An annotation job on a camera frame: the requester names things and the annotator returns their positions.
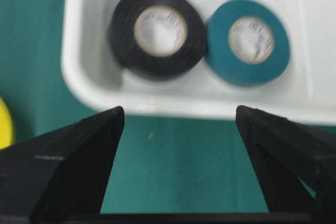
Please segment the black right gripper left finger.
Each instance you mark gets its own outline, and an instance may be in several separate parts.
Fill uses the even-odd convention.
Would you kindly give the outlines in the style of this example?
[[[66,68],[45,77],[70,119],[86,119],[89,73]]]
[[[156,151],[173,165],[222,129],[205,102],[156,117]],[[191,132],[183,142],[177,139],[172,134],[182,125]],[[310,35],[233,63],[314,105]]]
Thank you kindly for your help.
[[[1,223],[100,218],[124,128],[122,107],[1,150]]]

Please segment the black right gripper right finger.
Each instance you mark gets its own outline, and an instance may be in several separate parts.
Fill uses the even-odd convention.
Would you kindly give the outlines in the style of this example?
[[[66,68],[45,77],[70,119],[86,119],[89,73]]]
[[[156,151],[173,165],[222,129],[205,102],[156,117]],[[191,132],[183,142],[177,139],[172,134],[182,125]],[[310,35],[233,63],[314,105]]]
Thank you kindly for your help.
[[[335,134],[240,105],[236,125],[270,212],[335,216]]]

